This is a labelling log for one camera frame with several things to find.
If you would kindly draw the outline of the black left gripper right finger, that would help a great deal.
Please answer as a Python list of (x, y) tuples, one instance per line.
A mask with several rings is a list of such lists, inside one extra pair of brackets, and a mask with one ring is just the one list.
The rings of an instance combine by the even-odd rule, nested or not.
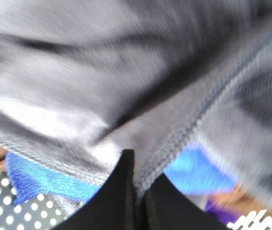
[(146, 230), (226, 230), (215, 217), (187, 199), (161, 174), (144, 195)]

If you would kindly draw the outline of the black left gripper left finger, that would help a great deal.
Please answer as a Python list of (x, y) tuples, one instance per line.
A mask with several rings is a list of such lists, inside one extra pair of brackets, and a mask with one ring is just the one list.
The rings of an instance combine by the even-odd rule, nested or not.
[(135, 230), (134, 151), (126, 149), (99, 191), (55, 230)]

